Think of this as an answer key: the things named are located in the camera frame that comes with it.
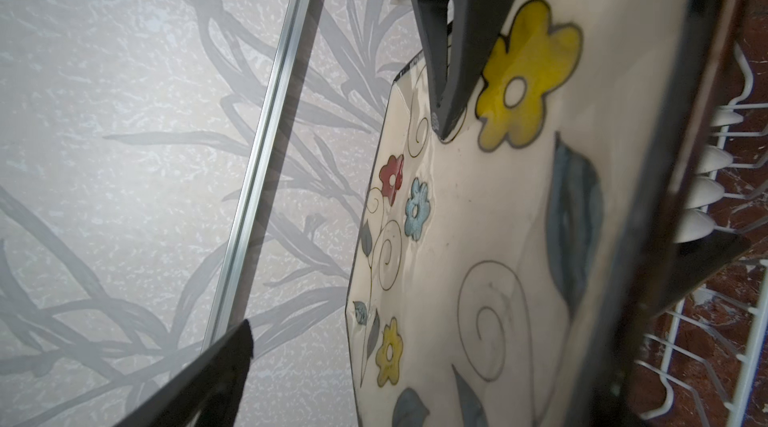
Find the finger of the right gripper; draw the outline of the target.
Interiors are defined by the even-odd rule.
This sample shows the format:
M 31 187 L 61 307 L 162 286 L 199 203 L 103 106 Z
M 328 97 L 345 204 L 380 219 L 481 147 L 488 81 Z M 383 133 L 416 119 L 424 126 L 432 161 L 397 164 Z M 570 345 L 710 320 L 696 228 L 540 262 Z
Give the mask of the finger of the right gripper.
M 432 129 L 445 140 L 475 89 L 514 0 L 411 0 L 423 46 Z

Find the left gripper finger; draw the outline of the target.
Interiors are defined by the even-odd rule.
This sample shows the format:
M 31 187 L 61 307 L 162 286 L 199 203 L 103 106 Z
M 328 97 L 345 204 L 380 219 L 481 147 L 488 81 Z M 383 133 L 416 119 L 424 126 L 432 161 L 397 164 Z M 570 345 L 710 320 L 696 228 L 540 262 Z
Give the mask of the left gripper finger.
M 232 426 L 253 359 L 247 320 L 229 330 L 120 426 Z

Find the black square plate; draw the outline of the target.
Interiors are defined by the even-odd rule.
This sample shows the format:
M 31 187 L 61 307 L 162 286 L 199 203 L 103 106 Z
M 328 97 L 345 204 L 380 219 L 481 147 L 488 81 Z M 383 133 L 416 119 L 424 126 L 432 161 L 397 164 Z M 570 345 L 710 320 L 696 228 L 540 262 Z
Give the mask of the black square plate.
M 639 426 L 743 0 L 514 0 L 452 133 L 396 75 L 346 298 L 361 426 Z
M 670 275 L 654 314 L 660 315 L 752 247 L 744 235 L 715 230 L 678 245 Z

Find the white round plate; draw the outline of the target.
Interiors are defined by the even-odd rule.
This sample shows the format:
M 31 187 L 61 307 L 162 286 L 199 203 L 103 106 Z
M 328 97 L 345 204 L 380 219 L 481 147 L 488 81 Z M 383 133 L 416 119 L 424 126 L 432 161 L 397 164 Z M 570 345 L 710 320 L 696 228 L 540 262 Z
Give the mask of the white round plate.
M 690 186 L 685 209 L 696 209 L 713 204 L 724 197 L 725 188 L 708 176 L 696 176 Z
M 717 108 L 712 116 L 710 126 L 712 128 L 731 126 L 741 123 L 743 119 L 744 117 L 735 110 Z
M 707 174 L 730 166 L 733 156 L 724 149 L 706 145 L 700 155 L 695 172 L 697 175 Z
M 673 241 L 676 244 L 699 240 L 711 234 L 716 223 L 699 209 L 686 209 L 682 212 Z

